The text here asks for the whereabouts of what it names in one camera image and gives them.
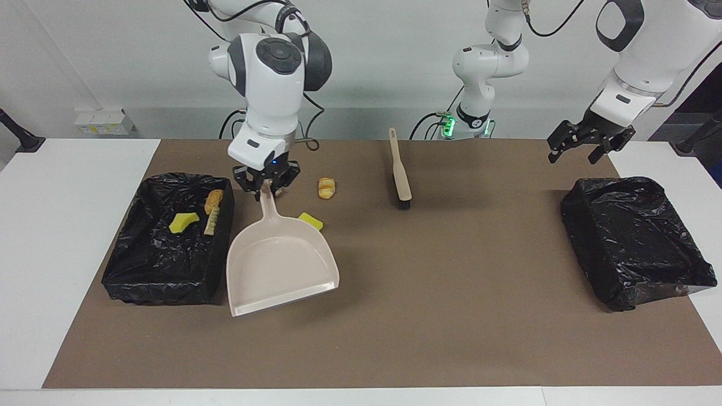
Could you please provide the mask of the bin with black bag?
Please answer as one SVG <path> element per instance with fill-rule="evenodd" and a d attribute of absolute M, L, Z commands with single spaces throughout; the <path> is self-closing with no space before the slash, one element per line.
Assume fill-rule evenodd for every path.
<path fill-rule="evenodd" d="M 224 190 L 214 236 L 204 236 L 206 198 Z M 235 198 L 228 178 L 160 173 L 142 180 L 131 201 L 101 283 L 112 299 L 137 305 L 206 305 L 225 276 Z M 197 213 L 183 233 L 176 213 Z"/>
<path fill-rule="evenodd" d="M 579 178 L 560 211 L 586 280 L 611 311 L 719 283 L 664 188 L 651 178 Z"/>

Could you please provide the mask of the white wall power strip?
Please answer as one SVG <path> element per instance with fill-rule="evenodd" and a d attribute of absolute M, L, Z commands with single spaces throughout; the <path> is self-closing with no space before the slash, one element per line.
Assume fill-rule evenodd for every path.
<path fill-rule="evenodd" d="M 137 130 L 124 109 L 76 111 L 74 125 L 87 136 L 129 136 Z"/>

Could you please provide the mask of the dark background furniture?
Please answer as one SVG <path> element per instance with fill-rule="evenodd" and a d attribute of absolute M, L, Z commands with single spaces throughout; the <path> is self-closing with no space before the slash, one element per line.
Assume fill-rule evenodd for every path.
<path fill-rule="evenodd" d="M 722 108 L 722 63 L 676 108 L 670 118 L 650 137 L 652 142 L 679 142 L 691 135 Z M 722 136 L 699 142 L 693 154 L 722 188 Z"/>

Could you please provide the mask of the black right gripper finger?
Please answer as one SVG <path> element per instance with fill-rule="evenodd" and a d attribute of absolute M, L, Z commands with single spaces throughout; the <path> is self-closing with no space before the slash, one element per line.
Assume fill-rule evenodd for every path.
<path fill-rule="evenodd" d="M 272 180 L 272 192 L 274 196 L 280 195 L 291 185 L 300 174 L 299 164 L 287 164 L 286 167 L 274 174 Z"/>
<path fill-rule="evenodd" d="M 254 198 L 259 198 L 261 189 L 261 173 L 255 169 L 233 169 L 233 178 L 243 190 Z"/>

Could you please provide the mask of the black stand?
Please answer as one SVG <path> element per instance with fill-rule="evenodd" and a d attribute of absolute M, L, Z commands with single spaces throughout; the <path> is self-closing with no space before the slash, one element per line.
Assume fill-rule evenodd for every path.
<path fill-rule="evenodd" d="M 16 149 L 17 153 L 34 153 L 38 151 L 46 141 L 46 137 L 36 136 L 16 123 L 2 108 L 0 108 L 0 123 L 20 142 L 20 146 Z"/>
<path fill-rule="evenodd" d="M 712 114 L 706 122 L 684 140 L 671 142 L 671 148 L 680 156 L 688 156 L 693 154 L 694 147 L 699 142 L 720 136 L 722 136 L 722 108 Z"/>

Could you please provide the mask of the beige hand brush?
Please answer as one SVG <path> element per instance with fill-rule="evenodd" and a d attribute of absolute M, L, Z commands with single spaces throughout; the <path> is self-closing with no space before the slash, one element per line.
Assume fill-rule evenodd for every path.
<path fill-rule="evenodd" d="M 389 128 L 390 152 L 392 157 L 392 172 L 394 176 L 395 190 L 397 190 L 398 206 L 400 210 L 409 210 L 412 206 L 412 190 L 408 182 L 407 172 L 402 159 L 400 159 L 400 147 L 397 131 L 394 127 Z"/>

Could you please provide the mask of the brown table mat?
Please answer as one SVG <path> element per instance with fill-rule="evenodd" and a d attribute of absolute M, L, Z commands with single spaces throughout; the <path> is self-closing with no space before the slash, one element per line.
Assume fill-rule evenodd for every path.
<path fill-rule="evenodd" d="M 113 301 L 97 276 L 46 389 L 722 385 L 722 353 L 689 298 L 610 312 L 580 270 L 559 204 L 578 178 L 616 177 L 588 148 L 544 141 L 387 141 L 292 150 L 279 211 L 306 211 L 338 288 L 232 317 L 219 306 Z M 318 180 L 336 181 L 330 200 Z"/>

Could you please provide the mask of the green and yellow sponge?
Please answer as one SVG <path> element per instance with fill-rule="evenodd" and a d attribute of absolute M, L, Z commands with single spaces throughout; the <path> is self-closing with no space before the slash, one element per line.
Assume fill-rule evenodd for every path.
<path fill-rule="evenodd" d="M 199 221 L 200 216 L 197 213 L 176 213 L 168 229 L 172 234 L 183 233 L 191 224 Z"/>

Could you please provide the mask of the beige plastic dustpan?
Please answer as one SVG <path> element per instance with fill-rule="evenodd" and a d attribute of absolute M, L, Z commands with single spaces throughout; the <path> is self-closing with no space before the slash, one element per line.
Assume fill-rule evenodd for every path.
<path fill-rule="evenodd" d="M 340 270 L 322 233 L 279 214 L 270 183 L 259 192 L 261 219 L 235 236 L 226 260 L 228 306 L 239 317 L 340 286 Z"/>

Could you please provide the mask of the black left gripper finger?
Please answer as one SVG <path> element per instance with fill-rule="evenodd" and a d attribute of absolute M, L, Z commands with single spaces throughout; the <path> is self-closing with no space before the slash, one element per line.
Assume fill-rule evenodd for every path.
<path fill-rule="evenodd" d="M 610 152 L 621 151 L 636 134 L 635 129 L 624 129 L 617 135 L 610 136 L 599 133 L 594 136 L 595 149 L 589 154 L 591 165 L 597 164 L 599 160 Z"/>
<path fill-rule="evenodd" d="M 570 121 L 563 121 L 548 137 L 550 164 L 555 164 L 564 151 L 579 146 L 579 126 Z"/>

